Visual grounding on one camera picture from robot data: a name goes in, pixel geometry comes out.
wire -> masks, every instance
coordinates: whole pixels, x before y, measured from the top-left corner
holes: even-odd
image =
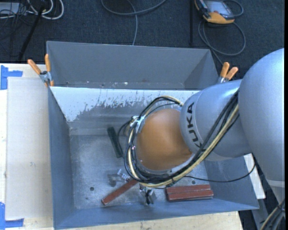
[[[254,163],[252,169],[251,169],[246,175],[244,175],[244,176],[242,176],[242,177],[239,177],[239,178],[237,178],[237,179],[229,180],[229,181],[209,180],[209,179],[197,178],[197,177],[190,176],[190,175],[186,175],[185,177],[187,177],[187,178],[193,178],[193,179],[201,180],[201,181],[206,181],[206,182],[220,182],[220,183],[235,182],[235,181],[241,180],[241,179],[249,176],[249,175],[253,172],[253,170],[255,169],[255,167],[256,167],[256,166],[255,166],[255,163]]]
[[[115,12],[113,10],[110,10],[109,8],[107,8],[105,6],[104,0],[101,0],[101,4],[107,11],[109,11],[109,12],[111,12],[113,14],[126,15],[126,16],[134,15],[135,16],[135,33],[134,33],[134,38],[133,38],[133,42],[132,42],[132,45],[134,45],[135,44],[135,40],[136,40],[136,36],[137,36],[137,33],[138,33],[138,17],[137,17],[137,15],[138,14],[143,14],[143,13],[146,13],[146,12],[149,12],[149,11],[152,11],[152,10],[156,9],[157,7],[161,6],[164,2],[166,2],[166,0],[163,0],[162,2],[160,2],[159,4],[157,4],[154,7],[151,7],[149,9],[145,9],[145,10],[141,10],[141,11],[136,11],[134,5],[129,0],[126,0],[126,1],[131,5],[131,7],[133,9],[133,12],[131,12],[131,13],[121,13],[121,12]]]
[[[199,163],[201,163],[210,154],[210,152],[214,149],[214,147],[217,145],[217,143],[226,134],[226,132],[228,131],[229,127],[232,126],[233,121],[237,120],[236,116],[239,114],[239,112],[238,112],[238,110],[239,110],[238,103],[236,103],[236,106],[233,109],[233,111],[231,111],[231,114],[228,117],[226,123],[221,128],[221,130],[217,133],[217,135],[215,136],[213,141],[209,144],[209,146],[207,148],[202,146],[202,148],[198,151],[197,155],[195,155],[195,157],[191,161],[191,163],[189,163],[183,169],[181,169],[180,171],[178,171],[177,173],[175,173],[172,176],[167,176],[166,178],[155,177],[153,180],[150,178],[150,180],[144,181],[144,180],[140,179],[141,173],[136,173],[135,172],[135,167],[134,167],[135,163],[132,160],[132,150],[135,149],[135,146],[133,145],[133,139],[135,137],[134,129],[137,126],[137,121],[139,119],[141,119],[142,115],[144,115],[144,116],[147,115],[147,113],[149,113],[150,110],[152,109],[153,105],[156,102],[160,101],[160,100],[171,100],[171,101],[175,102],[176,104],[183,105],[183,103],[178,102],[177,99],[175,99],[175,98],[173,98],[171,96],[161,96],[161,97],[155,98],[141,112],[141,114],[138,117],[134,117],[134,119],[132,120],[131,128],[130,128],[129,134],[128,134],[128,140],[127,140],[127,143],[126,143],[126,151],[125,151],[125,168],[126,168],[126,171],[133,179],[139,181],[139,183],[142,186],[146,186],[146,187],[160,187],[160,186],[167,186],[167,185],[170,185],[170,184],[174,184],[175,182],[179,181],[181,178],[183,178],[184,176],[189,174]],[[233,101],[236,102],[236,100],[237,99],[233,96],[231,98],[231,100],[227,103],[226,108],[228,108],[228,106],[230,106],[231,102],[233,102]],[[224,111],[224,110],[226,110],[226,108],[224,108],[223,111],[221,112],[222,115],[226,113]]]
[[[241,12],[240,12],[239,14],[234,14],[234,17],[239,17],[239,16],[241,16],[241,15],[244,13],[244,8],[243,8],[243,6],[242,6],[239,2],[237,2],[237,1],[235,1],[235,0],[222,0],[222,1],[223,1],[223,2],[225,2],[225,1],[232,1],[232,2],[237,3],[237,4],[240,6]],[[238,51],[237,53],[232,53],[232,54],[226,53],[226,52],[222,52],[222,51],[217,50],[216,48],[214,48],[214,47],[211,46],[211,44],[209,43],[209,41],[208,41],[208,39],[207,39],[205,30],[204,30],[205,24],[204,24],[204,26],[202,26],[203,35],[202,35],[202,33],[201,33],[201,25],[202,25],[202,22],[203,22],[203,20],[201,20],[200,23],[199,23],[199,25],[198,25],[198,34],[199,34],[200,38],[203,40],[203,42],[211,49],[211,51],[213,52],[213,54],[215,55],[215,57],[217,58],[217,60],[221,63],[221,65],[223,65],[223,62],[220,60],[220,58],[218,57],[218,55],[216,54],[216,52],[218,52],[219,54],[225,55],[225,56],[236,56],[236,55],[241,54],[242,51],[245,49],[245,46],[246,46],[245,34],[244,34],[243,30],[242,30],[235,22],[233,22],[233,24],[239,29],[239,31],[241,32],[241,35],[242,35],[242,37],[243,37],[243,46],[242,46],[242,48],[241,48],[240,51]]]
[[[236,4],[238,4],[240,6],[241,12],[239,14],[234,14],[235,17],[239,17],[239,16],[241,16],[244,13],[243,6],[239,2],[237,2],[236,0],[223,0],[223,2],[225,2],[225,1],[235,2]]]
[[[29,6],[30,9],[33,10],[33,12],[32,12],[32,11],[28,11],[28,13],[33,13],[33,14],[37,15],[37,14],[38,14],[38,11],[33,7],[31,1],[30,1],[30,0],[27,0],[27,2],[28,2],[29,5],[30,5],[30,6]],[[45,14],[50,13],[50,12],[52,11],[52,9],[53,9],[53,0],[50,0],[51,7],[50,7],[50,9],[49,9],[48,11],[45,11],[45,12],[42,13],[42,17],[43,17],[44,19],[47,19],[47,20],[57,20],[57,19],[61,18],[61,17],[63,16],[63,14],[64,14],[64,4],[63,4],[63,1],[62,1],[62,0],[59,0],[59,2],[60,2],[60,5],[61,5],[61,13],[60,13],[58,16],[56,16],[56,17],[48,17],[48,16],[45,16]]]
[[[162,5],[163,3],[165,3],[165,2],[166,2],[166,0],[163,0],[162,2],[160,2],[159,4],[157,4],[156,6],[151,7],[151,8],[149,8],[149,9],[141,10],[141,11],[137,11],[137,12],[135,11],[135,12],[131,12],[131,13],[121,13],[121,12],[115,12],[115,11],[113,11],[113,10],[108,9],[108,8],[104,5],[103,0],[101,0],[101,4],[102,4],[102,6],[103,6],[106,10],[108,10],[108,11],[111,12],[111,13],[118,14],[118,15],[135,15],[135,14],[140,14],[140,13],[146,13],[146,12],[149,12],[149,11],[152,11],[152,10],[156,9],[157,7],[161,6],[161,5]]]
[[[203,34],[202,35],[202,32],[201,32],[201,26],[202,26],[202,23],[203,23],[203,20],[200,21],[199,25],[198,25],[198,34],[200,36],[200,38],[203,40],[203,42],[211,49],[211,51],[214,53],[215,57],[217,58],[217,60],[223,64],[223,62],[220,60],[220,58],[217,56],[216,52],[222,54],[222,55],[225,55],[225,56],[236,56],[236,55],[239,55],[242,53],[242,51],[245,49],[245,46],[246,46],[246,38],[245,38],[245,34],[244,32],[242,31],[242,29],[235,23],[233,22],[232,24],[234,24],[238,29],[239,31],[241,32],[242,34],[242,37],[243,37],[243,46],[242,48],[240,49],[240,51],[238,51],[237,53],[226,53],[226,52],[222,52],[220,50],[217,50],[216,48],[212,47],[211,44],[209,43],[208,39],[207,39],[207,36],[206,36],[206,33],[205,33],[205,25],[202,27],[202,31],[203,31]]]
[[[272,223],[272,226],[273,226],[273,223],[276,224],[275,227],[277,227],[280,224],[280,221],[282,219],[282,217],[281,217],[281,219],[278,218],[279,213],[281,213],[282,216],[285,216],[284,215],[284,213],[285,213],[285,199],[279,205],[277,205],[274,208],[274,210],[270,213],[270,215],[264,221],[264,223],[261,226],[260,230],[264,230],[264,229],[268,228],[268,226],[269,226],[268,223],[269,222]]]

blue tape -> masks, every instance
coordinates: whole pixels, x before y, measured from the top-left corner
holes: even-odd
[[[0,202],[0,230],[6,228],[17,228],[22,227],[24,219],[20,220],[5,220],[5,204]]]
[[[1,65],[0,90],[6,90],[8,88],[8,77],[21,77],[22,75],[22,71],[9,71],[8,67]]]

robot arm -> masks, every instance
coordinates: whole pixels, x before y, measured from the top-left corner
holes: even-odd
[[[169,185],[203,159],[253,153],[277,200],[283,201],[284,49],[260,59],[242,80],[208,87],[183,105],[170,101],[179,104],[179,117],[171,109],[150,117],[147,111],[129,130],[125,167],[134,179],[148,187]]]

black tool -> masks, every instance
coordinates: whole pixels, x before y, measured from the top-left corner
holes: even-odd
[[[116,157],[117,157],[117,158],[123,157],[123,151],[122,151],[121,147],[118,145],[117,135],[116,135],[116,132],[115,132],[114,127],[109,127],[109,128],[107,128],[107,132],[108,132],[108,135],[109,135],[109,137],[110,137],[112,146],[113,146],[113,148],[114,148]]]

gray bin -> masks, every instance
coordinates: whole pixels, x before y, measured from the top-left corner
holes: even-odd
[[[48,89],[55,229],[257,209],[249,177],[212,183],[214,197],[170,203],[163,190],[146,206],[136,185],[107,206],[101,199],[123,185],[123,169],[107,128],[118,128],[162,94],[182,101],[216,83],[207,49],[47,42],[54,87]],[[244,158],[202,162],[191,175],[231,180],[248,172]],[[206,181],[194,180],[197,184]],[[192,184],[183,178],[176,185]]]

